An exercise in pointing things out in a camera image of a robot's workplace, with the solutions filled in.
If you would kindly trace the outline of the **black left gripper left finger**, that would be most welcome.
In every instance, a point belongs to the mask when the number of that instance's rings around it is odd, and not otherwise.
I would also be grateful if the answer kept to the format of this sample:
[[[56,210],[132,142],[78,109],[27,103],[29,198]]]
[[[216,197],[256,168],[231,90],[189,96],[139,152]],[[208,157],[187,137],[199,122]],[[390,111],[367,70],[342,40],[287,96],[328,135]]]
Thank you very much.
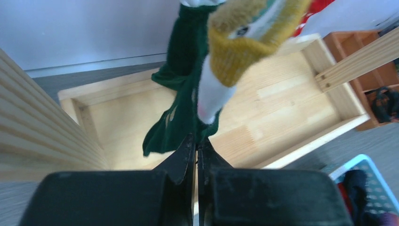
[[[188,134],[179,147],[157,167],[166,174],[162,189],[161,226],[192,226],[195,191],[196,144]]]

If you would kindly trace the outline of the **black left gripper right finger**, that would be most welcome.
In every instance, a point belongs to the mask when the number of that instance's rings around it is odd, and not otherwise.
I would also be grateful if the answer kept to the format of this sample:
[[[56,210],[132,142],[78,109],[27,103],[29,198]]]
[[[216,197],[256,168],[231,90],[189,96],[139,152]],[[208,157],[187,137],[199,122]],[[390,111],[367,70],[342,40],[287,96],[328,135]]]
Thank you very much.
[[[211,184],[212,170],[232,166],[216,152],[208,138],[199,144],[197,152],[199,225],[211,226],[214,201]]]

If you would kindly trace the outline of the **green dotted sock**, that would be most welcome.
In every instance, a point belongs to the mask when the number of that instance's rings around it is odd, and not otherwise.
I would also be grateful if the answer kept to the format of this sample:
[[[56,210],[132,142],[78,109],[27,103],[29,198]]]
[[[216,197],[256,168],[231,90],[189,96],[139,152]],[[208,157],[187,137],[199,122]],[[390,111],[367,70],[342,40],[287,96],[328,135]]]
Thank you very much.
[[[196,143],[218,130],[219,114],[246,70],[275,54],[307,13],[309,0],[224,0],[207,21],[201,71],[146,134],[143,155],[175,151],[188,134]]]
[[[208,53],[207,21],[224,0],[181,0],[169,38],[165,64],[152,74],[152,81],[178,91],[201,71]]]

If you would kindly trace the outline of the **green dotted sock front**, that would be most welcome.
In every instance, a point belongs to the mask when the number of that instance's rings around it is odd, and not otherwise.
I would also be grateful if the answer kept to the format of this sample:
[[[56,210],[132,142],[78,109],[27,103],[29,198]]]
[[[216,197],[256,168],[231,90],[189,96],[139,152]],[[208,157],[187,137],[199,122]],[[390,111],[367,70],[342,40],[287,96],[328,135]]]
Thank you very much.
[[[224,0],[207,21],[201,71],[146,134],[143,155],[175,151],[188,134],[196,143],[218,130],[219,114],[246,70],[275,54],[307,13],[309,0]]]

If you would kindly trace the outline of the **black white-striped sock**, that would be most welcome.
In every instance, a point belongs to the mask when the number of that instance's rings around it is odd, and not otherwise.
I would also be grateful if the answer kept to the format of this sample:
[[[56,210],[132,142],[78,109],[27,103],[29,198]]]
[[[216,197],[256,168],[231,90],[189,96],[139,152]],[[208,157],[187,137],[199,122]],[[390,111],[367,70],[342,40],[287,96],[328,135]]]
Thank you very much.
[[[367,175],[356,169],[347,171],[344,175],[343,186],[346,190],[351,206],[351,218],[355,226],[377,226],[378,220],[374,214],[366,212]]]

